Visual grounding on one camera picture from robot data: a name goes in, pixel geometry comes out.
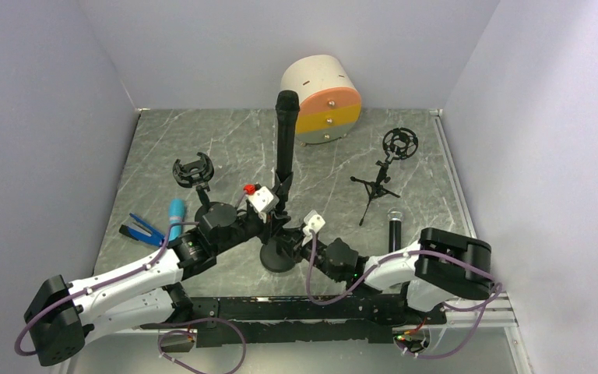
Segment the black round-base clip stand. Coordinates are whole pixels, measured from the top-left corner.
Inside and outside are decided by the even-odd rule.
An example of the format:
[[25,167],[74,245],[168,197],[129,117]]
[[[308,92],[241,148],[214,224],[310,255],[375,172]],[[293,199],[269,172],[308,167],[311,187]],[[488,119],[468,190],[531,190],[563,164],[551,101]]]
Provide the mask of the black round-base clip stand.
[[268,223],[265,224],[260,249],[260,261],[263,267],[272,273],[285,273],[294,267],[294,261],[287,253],[287,239],[284,239],[284,225],[291,218],[287,213],[286,204],[293,181],[294,173],[277,171],[272,192],[279,199],[278,203],[268,214]]

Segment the black round-base shock-mount stand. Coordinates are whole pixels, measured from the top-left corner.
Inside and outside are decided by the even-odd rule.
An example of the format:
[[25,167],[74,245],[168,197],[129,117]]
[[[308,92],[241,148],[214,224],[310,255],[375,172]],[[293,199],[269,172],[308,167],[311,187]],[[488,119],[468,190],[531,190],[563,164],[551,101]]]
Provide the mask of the black round-base shock-mount stand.
[[235,208],[229,204],[212,201],[209,197],[209,182],[215,174],[215,167],[206,153],[198,152],[196,159],[188,163],[176,159],[172,164],[171,174],[180,187],[196,191],[200,207],[194,218],[199,225],[207,228],[225,228],[234,224],[237,218]]

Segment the cyan blue microphone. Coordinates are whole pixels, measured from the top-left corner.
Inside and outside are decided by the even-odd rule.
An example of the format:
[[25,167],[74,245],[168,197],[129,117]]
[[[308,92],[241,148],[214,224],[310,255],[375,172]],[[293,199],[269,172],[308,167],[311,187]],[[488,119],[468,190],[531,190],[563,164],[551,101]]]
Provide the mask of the cyan blue microphone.
[[185,219],[185,203],[182,199],[171,200],[168,210],[169,222],[172,225],[169,233],[169,242],[172,242],[182,233],[180,223]]

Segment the silver mesh black microphone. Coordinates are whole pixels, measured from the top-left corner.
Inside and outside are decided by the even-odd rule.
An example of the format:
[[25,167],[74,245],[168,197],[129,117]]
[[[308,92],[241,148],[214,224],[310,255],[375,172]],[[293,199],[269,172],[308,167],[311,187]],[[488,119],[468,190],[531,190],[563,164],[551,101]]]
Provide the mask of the silver mesh black microphone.
[[388,214],[389,222],[389,245],[388,252],[392,253],[402,248],[402,226],[403,212],[398,208],[392,208]]

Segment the tall black microphone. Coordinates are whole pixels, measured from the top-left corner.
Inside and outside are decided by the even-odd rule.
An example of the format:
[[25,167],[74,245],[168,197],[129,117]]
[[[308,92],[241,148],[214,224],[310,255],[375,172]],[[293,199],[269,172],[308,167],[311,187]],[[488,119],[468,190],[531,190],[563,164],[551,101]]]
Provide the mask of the tall black microphone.
[[277,119],[277,161],[276,174],[280,181],[286,180],[292,173],[294,140],[300,103],[297,92],[282,90],[276,101]]

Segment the black tripod shock-mount stand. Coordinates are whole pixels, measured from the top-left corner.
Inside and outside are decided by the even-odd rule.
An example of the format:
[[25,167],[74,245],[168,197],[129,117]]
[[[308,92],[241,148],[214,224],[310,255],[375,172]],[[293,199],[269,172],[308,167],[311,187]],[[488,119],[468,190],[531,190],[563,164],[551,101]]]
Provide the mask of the black tripod shock-mount stand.
[[365,216],[368,212],[371,202],[383,196],[394,196],[399,198],[400,195],[388,190],[385,185],[390,182],[389,176],[390,165],[394,161],[404,161],[412,157],[419,147],[419,139],[417,134],[408,128],[398,127],[389,130],[382,139],[382,150],[385,154],[383,161],[376,161],[375,165],[379,167],[377,176],[374,181],[365,181],[354,176],[350,177],[352,182],[361,183],[366,190],[368,201],[358,223],[362,226]]

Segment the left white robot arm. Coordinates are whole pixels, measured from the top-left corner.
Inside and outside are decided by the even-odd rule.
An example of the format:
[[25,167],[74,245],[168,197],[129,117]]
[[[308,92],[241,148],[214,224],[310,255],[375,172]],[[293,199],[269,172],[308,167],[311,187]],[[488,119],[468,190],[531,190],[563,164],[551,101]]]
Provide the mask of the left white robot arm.
[[282,203],[243,210],[226,203],[200,209],[195,221],[176,222],[175,239],[165,237],[152,254],[101,275],[67,282],[45,280],[24,313],[15,342],[20,356],[43,367],[57,365],[96,340],[131,326],[165,323],[184,326],[192,306],[170,290],[216,265],[218,255],[252,238],[268,243],[290,221]]

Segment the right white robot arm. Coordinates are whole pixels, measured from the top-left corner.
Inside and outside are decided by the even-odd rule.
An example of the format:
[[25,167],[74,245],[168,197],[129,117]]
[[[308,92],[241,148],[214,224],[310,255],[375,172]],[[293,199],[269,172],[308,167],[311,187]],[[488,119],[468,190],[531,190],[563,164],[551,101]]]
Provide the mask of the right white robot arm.
[[283,241],[291,263],[305,259],[310,270],[319,270],[336,283],[342,295],[318,305],[339,302],[350,295],[376,295],[397,284],[407,284],[405,297],[396,305],[406,323],[416,323],[435,306],[452,298],[477,301],[480,307],[501,290],[491,275],[491,246],[477,238],[437,228],[425,228],[403,249],[381,256],[361,256],[341,239],[326,245],[313,230]]

